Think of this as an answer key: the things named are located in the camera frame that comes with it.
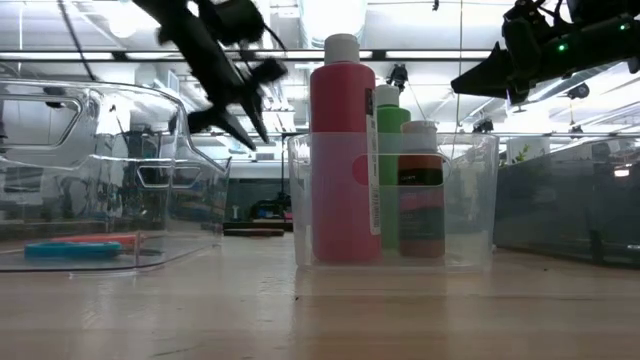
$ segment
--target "white bottle cap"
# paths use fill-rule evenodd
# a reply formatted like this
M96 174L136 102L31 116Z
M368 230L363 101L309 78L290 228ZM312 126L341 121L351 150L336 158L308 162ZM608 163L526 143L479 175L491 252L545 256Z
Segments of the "white bottle cap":
M329 36L324 41L324 63L335 64L339 62L360 62L360 44L358 39L351 34L336 34Z
M376 87L376 107L382 105L400 106L400 89L392 85L379 85Z
M403 134L409 135L405 139L405 150L438 151L438 128L435 121L409 121L402 124L401 130Z

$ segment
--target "orange bottle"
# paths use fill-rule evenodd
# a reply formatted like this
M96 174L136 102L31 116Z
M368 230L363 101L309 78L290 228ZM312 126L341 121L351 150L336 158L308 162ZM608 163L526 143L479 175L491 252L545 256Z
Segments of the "orange bottle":
M406 257L445 254L443 158L433 121L402 125L405 154L398 157L399 246Z

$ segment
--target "ceiling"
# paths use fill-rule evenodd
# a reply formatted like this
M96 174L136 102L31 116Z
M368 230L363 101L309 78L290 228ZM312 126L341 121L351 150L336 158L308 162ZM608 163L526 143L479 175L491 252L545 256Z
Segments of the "ceiling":
M418 0L255 1L288 50L309 48L309 29L336 33L360 26L363 49L414 50L412 54L417 57L420 57L420 50L490 50L501 38L502 14L513 4L513 0L441 0L439 11L434 12L432 1ZM313 10L314 24L310 24L308 14L301 14L299 2L304 2L306 9ZM335 11L337 7L346 7L348 11ZM74 1L67 2L67 8L86 51L173 49L157 45L157 24L126 1ZM568 19L566 9L563 11ZM349 16L343 18L341 13ZM265 38L258 46L273 49L273 43L270 38ZM75 51L54 0L0 2L0 49L4 52ZM375 71L382 83L394 62L365 64ZM580 84L580 78L568 80L564 85L551 81L540 84L533 92L534 97L545 98L544 101L527 105L524 113L514 113L516 109L504 101L452 93L451 80L475 64L471 61L428 59L407 62L409 86L401 96L401 106L409 109L414 119L438 121L442 131L454 131L456 119L461 121L465 130L471 130L475 121L491 117L496 123L496 131L565 132L573 120L583 124L585 131L608 132L623 127L633 128L639 115L635 100L625 95L633 93L638 85L633 82L635 76L629 75L624 65L589 74L586 83L591 87L591 95L585 100L574 100L570 104L562 96L566 90ZM274 101L268 106L278 110L266 115L273 119L268 121L270 132L305 130L308 127L307 84L311 71L320 65L318 62L287 62L289 76L268 89L275 93ZM132 72L137 67L136 64L105 63L92 66L99 75L109 74L103 76L107 81L113 81L112 74ZM163 62L155 64L155 67L159 73L172 70L178 75L184 90L181 91L182 96L192 98L196 104L206 104L186 64ZM16 70L15 63L5 67L5 72ZM19 70L20 76L25 77L82 78L85 75L82 66L68 63L25 61ZM558 91L558 85L564 86L564 91ZM249 131L253 130L246 120L244 124Z

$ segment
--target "bottle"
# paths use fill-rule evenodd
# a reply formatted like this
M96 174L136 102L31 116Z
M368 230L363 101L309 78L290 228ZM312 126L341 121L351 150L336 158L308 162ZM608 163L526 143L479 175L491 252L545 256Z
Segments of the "bottle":
M380 144L380 220L382 248L398 248L398 155L402 151L402 125L411 121L411 112L400 107L400 89L376 87L378 143Z
M311 74L311 224L316 259L362 263L380 256L375 74L355 36L325 40Z
M399 251L402 256L440 258L445 253L443 158L433 121L402 125L398 158Z

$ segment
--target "bottle label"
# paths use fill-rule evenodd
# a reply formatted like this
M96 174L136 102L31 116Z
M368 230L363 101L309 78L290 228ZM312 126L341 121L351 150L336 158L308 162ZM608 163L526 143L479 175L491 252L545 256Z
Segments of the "bottle label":
M369 227L371 235L380 235L380 179L378 167L378 119L373 89L365 89L367 153L369 157Z
M398 172L399 235L402 241L443 240L444 186L440 169Z

